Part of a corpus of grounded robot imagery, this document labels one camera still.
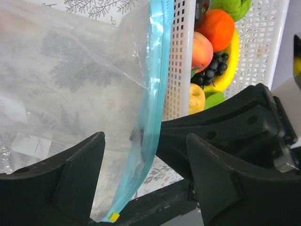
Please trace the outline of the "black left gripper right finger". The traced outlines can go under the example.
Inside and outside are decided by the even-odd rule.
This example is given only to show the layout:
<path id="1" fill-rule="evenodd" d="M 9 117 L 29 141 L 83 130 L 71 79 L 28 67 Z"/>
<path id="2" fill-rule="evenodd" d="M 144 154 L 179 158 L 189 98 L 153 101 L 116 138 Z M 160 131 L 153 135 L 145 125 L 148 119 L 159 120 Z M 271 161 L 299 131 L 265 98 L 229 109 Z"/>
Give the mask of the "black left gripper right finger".
<path id="1" fill-rule="evenodd" d="M 204 225 L 300 225 L 300 176 L 250 164 L 195 134 L 187 151 Z"/>

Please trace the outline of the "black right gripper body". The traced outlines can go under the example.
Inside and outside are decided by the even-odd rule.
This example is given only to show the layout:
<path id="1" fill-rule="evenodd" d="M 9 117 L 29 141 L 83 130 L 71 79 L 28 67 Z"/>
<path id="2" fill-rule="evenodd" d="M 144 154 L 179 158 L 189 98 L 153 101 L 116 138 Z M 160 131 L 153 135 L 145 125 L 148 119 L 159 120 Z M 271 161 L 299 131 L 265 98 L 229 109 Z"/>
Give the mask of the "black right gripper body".
<path id="1" fill-rule="evenodd" d="M 301 34 L 293 37 L 292 76 L 272 91 L 280 119 L 279 148 L 272 152 L 275 169 L 282 173 L 301 170 Z"/>

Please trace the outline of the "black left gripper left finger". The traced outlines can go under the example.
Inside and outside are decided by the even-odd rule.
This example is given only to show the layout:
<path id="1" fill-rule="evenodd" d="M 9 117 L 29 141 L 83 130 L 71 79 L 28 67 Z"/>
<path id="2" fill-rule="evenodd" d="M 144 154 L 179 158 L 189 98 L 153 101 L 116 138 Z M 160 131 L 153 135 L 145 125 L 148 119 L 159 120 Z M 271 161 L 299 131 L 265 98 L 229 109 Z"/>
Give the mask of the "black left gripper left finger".
<path id="1" fill-rule="evenodd" d="M 87 226 L 105 148 L 97 132 L 12 174 L 0 175 L 2 226 Z"/>

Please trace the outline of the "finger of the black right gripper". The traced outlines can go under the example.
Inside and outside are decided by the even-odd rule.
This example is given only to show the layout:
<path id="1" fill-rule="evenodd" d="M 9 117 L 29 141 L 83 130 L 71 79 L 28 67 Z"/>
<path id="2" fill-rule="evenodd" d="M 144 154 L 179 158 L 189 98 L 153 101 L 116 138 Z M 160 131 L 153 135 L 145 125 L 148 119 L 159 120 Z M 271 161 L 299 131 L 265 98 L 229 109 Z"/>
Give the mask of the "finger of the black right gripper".
<path id="1" fill-rule="evenodd" d="M 90 221 L 90 226 L 159 226 L 196 208 L 194 186 L 181 180 L 130 201 L 115 223 Z"/>
<path id="2" fill-rule="evenodd" d="M 164 121 L 156 155 L 192 181 L 186 138 L 195 134 L 224 152 L 271 169 L 273 142 L 281 130 L 271 98 L 269 89 L 257 84 L 207 110 Z"/>

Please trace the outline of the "yellow toy lemon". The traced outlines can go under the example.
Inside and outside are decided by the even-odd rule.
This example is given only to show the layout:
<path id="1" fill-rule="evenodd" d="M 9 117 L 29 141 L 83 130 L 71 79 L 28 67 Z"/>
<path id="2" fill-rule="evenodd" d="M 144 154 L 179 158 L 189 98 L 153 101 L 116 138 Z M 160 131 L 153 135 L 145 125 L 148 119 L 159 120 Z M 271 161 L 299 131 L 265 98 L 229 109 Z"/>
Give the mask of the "yellow toy lemon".
<path id="1" fill-rule="evenodd" d="M 189 115 L 199 113 L 205 108 L 205 93 L 203 89 L 194 84 L 190 84 L 190 102 L 189 102 Z"/>

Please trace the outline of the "dark toy grape bunch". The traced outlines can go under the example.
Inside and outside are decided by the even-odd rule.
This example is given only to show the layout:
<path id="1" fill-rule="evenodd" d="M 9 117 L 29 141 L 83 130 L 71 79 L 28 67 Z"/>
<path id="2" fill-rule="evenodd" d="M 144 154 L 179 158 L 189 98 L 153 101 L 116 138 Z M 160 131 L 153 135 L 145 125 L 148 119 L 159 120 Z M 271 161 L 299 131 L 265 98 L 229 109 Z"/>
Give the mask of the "dark toy grape bunch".
<path id="1" fill-rule="evenodd" d="M 225 52 L 216 52 L 208 67 L 200 72 L 195 72 L 190 82 L 200 86 L 202 89 L 209 85 L 214 85 L 216 77 L 220 77 L 228 69 L 227 61 L 229 54 Z"/>

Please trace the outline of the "peach toy fruit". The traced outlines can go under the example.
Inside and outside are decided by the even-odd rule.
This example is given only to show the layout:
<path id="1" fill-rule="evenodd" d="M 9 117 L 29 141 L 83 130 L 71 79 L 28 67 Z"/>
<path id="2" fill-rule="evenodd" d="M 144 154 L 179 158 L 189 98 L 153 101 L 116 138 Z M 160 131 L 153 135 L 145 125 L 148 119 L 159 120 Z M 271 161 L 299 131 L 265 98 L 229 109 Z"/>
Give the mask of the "peach toy fruit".
<path id="1" fill-rule="evenodd" d="M 199 73 L 206 69 L 213 58 L 213 46 L 211 42 L 202 34 L 194 32 L 192 47 L 191 69 Z"/>

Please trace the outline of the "orange toy fruit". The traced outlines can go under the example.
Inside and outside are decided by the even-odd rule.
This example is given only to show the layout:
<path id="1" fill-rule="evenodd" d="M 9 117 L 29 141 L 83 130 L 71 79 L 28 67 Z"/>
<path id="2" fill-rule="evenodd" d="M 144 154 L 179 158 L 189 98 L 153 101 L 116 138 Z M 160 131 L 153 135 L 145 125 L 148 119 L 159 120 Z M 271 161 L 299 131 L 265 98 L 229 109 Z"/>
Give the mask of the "orange toy fruit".
<path id="1" fill-rule="evenodd" d="M 222 9 L 212 9 L 206 12 L 203 23 L 195 31 L 210 41 L 214 52 L 220 52 L 230 44 L 235 31 L 235 22 Z"/>

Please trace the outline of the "clear zip top bag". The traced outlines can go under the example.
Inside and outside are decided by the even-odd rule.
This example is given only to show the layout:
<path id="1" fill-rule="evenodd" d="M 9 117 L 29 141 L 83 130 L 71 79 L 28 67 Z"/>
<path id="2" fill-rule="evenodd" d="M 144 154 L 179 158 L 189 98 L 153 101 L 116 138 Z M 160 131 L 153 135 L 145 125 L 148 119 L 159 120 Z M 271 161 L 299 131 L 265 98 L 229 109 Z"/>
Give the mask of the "clear zip top bag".
<path id="1" fill-rule="evenodd" d="M 158 147 L 174 4 L 118 26 L 0 3 L 0 223 L 117 221 Z"/>

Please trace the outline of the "wrinkled green fruit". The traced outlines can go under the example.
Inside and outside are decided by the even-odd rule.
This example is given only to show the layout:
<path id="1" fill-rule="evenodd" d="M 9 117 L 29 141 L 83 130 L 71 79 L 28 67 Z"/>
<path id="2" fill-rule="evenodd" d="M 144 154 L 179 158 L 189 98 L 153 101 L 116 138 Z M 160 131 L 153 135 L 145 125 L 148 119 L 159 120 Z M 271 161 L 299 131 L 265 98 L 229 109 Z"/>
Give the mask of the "wrinkled green fruit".
<path id="1" fill-rule="evenodd" d="M 209 9 L 221 9 L 237 22 L 247 14 L 251 4 L 252 0 L 212 0 Z"/>

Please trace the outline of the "green toy pepper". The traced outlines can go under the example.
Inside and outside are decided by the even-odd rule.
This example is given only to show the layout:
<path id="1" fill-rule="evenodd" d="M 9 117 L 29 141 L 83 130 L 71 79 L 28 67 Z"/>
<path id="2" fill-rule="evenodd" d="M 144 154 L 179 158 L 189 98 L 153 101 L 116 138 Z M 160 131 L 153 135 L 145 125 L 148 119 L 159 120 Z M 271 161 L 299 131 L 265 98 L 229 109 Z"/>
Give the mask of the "green toy pepper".
<path id="1" fill-rule="evenodd" d="M 222 92 L 205 92 L 205 98 L 204 110 L 214 107 L 226 100 Z"/>

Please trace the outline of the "yellow toy banana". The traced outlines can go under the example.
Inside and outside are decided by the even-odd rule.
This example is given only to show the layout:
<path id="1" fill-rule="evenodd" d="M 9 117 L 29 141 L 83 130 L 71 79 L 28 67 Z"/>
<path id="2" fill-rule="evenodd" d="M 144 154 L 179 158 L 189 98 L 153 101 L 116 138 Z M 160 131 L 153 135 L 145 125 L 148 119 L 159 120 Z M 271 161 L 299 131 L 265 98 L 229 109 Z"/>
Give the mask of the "yellow toy banana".
<path id="1" fill-rule="evenodd" d="M 229 55 L 229 59 L 227 60 L 228 68 L 223 75 L 214 78 L 213 84 L 204 87 L 205 93 L 225 91 L 234 78 L 239 58 L 239 36 L 236 29 L 234 30 L 230 44 L 223 52 Z"/>

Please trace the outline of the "white plastic perforated basket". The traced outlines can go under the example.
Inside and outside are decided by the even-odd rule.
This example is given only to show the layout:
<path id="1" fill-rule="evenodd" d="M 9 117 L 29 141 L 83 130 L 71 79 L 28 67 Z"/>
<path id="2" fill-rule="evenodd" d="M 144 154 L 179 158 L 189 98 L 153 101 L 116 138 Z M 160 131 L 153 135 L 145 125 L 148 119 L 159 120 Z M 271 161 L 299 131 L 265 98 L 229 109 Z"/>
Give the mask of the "white plastic perforated basket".
<path id="1" fill-rule="evenodd" d="M 163 120 L 188 115 L 194 30 L 194 0 L 174 0 L 169 69 Z M 271 88 L 288 11 L 287 0 L 253 0 L 240 21 L 239 60 L 234 78 L 224 95 L 230 98 L 249 85 L 262 83 Z"/>

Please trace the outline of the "dark purple toy mangosteen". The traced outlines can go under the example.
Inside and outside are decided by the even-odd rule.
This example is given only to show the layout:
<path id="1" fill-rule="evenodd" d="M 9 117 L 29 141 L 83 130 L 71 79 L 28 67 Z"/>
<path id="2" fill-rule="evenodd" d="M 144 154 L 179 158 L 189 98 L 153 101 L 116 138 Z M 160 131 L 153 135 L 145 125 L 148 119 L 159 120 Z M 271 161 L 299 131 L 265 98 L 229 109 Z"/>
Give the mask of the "dark purple toy mangosteen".
<path id="1" fill-rule="evenodd" d="M 194 28 L 198 28 L 206 18 L 206 12 L 210 7 L 210 0 L 196 0 Z"/>

